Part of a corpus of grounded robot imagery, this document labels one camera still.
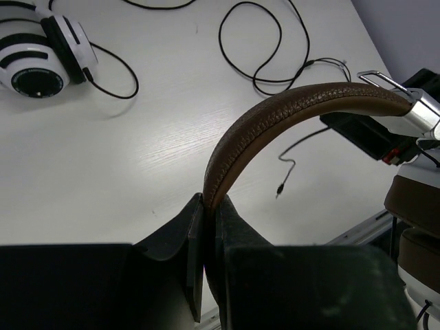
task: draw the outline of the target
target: table surface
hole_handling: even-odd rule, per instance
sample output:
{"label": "table surface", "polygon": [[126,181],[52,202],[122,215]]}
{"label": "table surface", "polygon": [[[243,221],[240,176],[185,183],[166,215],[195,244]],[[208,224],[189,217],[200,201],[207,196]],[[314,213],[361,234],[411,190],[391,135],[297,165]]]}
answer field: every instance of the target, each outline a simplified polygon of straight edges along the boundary
{"label": "table surface", "polygon": [[[151,12],[121,0],[56,1],[55,12],[80,21],[91,41],[133,66],[140,94],[115,100],[84,84],[31,100],[0,89],[0,244],[136,242],[201,191],[219,138],[262,101],[219,51],[220,21],[237,2],[200,0],[183,10]],[[286,1],[258,2],[284,28],[280,52],[261,76],[292,76],[306,50],[298,19]],[[344,59],[354,74],[386,72],[349,0],[295,2],[310,33],[311,58]],[[149,1],[155,3],[179,0]],[[0,36],[39,29],[11,23]],[[277,34],[266,14],[243,6],[230,16],[223,39],[230,58],[253,72],[273,51]],[[133,81],[123,66],[97,55],[98,83],[130,93]],[[335,67],[314,65],[295,86],[343,78]],[[334,132],[290,153],[298,164],[275,200],[289,168],[278,154],[319,128],[315,119],[284,133],[230,191],[240,215],[272,243],[324,243],[383,208],[396,169]]]}

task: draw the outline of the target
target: gray wall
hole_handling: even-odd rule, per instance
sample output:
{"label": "gray wall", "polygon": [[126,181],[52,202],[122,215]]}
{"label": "gray wall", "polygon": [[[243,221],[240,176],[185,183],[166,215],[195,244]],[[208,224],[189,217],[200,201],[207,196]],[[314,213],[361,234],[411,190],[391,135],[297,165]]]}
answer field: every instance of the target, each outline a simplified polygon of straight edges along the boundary
{"label": "gray wall", "polygon": [[352,2],[396,81],[422,67],[440,74],[440,0]]}

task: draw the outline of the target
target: table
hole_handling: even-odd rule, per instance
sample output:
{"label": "table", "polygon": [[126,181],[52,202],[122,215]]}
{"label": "table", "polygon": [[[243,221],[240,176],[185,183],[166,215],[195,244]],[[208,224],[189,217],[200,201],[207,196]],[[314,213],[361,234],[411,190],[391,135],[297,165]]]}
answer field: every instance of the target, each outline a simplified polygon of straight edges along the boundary
{"label": "table", "polygon": [[[262,100],[219,51],[220,21],[237,2],[200,0],[183,10],[150,12],[121,0],[56,1],[56,12],[80,21],[91,41],[133,66],[141,92],[127,102],[87,84],[30,100],[0,89],[0,244],[136,242],[201,191],[219,138]],[[284,1],[258,2],[284,28],[280,52],[261,76],[291,76],[305,53],[300,24]],[[345,59],[352,73],[386,72],[350,0],[295,3],[310,33],[311,58]],[[0,36],[20,29],[39,27],[14,23]],[[277,33],[260,10],[240,7],[223,40],[230,58],[253,72],[274,49]],[[123,66],[100,52],[98,58],[97,82],[128,94],[133,83]],[[339,80],[335,67],[315,65],[296,86]],[[383,208],[396,169],[334,132],[291,152],[298,165],[275,200],[289,168],[277,155],[319,128],[315,119],[284,133],[230,191],[240,215],[272,243],[325,243]],[[203,308],[211,306],[208,299]]]}

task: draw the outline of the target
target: white ear cup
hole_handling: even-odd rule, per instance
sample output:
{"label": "white ear cup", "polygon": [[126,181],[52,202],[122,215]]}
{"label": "white ear cup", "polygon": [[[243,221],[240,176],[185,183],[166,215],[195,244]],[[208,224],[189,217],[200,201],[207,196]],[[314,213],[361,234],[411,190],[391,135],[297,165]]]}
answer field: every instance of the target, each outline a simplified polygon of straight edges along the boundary
{"label": "white ear cup", "polygon": [[58,15],[55,19],[80,68],[89,69],[93,74],[98,66],[98,59],[81,24]]}
{"label": "white ear cup", "polygon": [[5,69],[0,68],[2,85],[33,98],[47,98],[62,91],[70,79],[52,48],[27,43],[12,45],[0,51],[0,59],[30,50],[47,54],[47,59],[27,57],[12,61]]}

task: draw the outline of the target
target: brown ear cushion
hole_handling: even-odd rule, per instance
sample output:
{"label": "brown ear cushion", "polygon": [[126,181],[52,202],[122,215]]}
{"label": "brown ear cushion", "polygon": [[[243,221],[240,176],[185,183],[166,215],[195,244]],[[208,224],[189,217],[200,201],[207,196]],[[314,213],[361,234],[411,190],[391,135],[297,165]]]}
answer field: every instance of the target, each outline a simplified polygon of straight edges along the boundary
{"label": "brown ear cushion", "polygon": [[440,239],[440,189],[396,175],[384,205],[408,225]]}
{"label": "brown ear cushion", "polygon": [[440,294],[440,240],[414,228],[405,230],[400,238],[399,265]]}

